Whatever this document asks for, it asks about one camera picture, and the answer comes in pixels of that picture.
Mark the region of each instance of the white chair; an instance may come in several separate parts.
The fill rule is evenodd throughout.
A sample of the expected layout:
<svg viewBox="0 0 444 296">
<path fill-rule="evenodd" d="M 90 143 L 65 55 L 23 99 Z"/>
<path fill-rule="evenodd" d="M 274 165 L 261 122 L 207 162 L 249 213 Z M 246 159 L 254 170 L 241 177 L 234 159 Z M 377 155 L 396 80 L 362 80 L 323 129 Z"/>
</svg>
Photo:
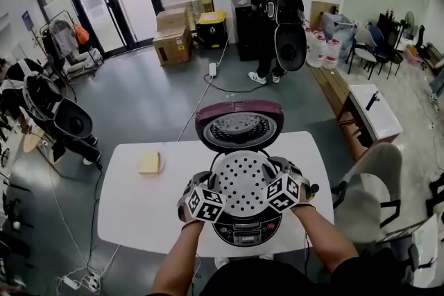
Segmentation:
<svg viewBox="0 0 444 296">
<path fill-rule="evenodd" d="M 379 143 L 345 174 L 337 187 L 332 189 L 334 224 L 353 243 L 370 243 L 384 237 L 383 228 L 400 215 L 400 178 L 402 155 L 391 143 Z M 378 177 L 387 187 L 390 201 L 380 202 L 365 190 L 362 175 Z M 395 213 L 381 223 L 381 211 L 395 207 Z"/>
<path fill-rule="evenodd" d="M 348 63 L 348 59 L 350 58 L 350 54 L 352 54 L 352 58 L 350 60 L 350 66 L 348 67 L 348 74 L 350 74 L 350 70 L 352 68 L 353 63 L 353 57 L 357 55 L 362 60 L 367 61 L 368 70 L 370 70 L 370 75 L 368 76 L 368 79 L 370 80 L 370 77 L 373 73 L 373 68 L 375 68 L 375 65 L 377 64 L 376 57 L 372 54 L 372 52 L 376 48 L 376 43 L 373 41 L 372 35 L 370 34 L 370 31 L 367 30 L 364 27 L 358 28 L 358 31 L 356 32 L 355 38 L 353 39 L 353 45 L 350 49 L 350 52 L 348 54 L 347 60 L 345 63 Z"/>
</svg>

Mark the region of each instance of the sponge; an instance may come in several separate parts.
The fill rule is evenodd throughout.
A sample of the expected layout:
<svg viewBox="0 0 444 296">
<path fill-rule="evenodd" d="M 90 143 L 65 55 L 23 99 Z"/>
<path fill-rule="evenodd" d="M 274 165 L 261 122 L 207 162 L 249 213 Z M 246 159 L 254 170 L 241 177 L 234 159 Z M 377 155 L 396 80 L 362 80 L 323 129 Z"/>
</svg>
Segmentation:
<svg viewBox="0 0 444 296">
<path fill-rule="evenodd" d="M 156 151 L 145 152 L 140 161 L 139 174 L 157 174 L 160 169 L 160 154 Z"/>
</svg>

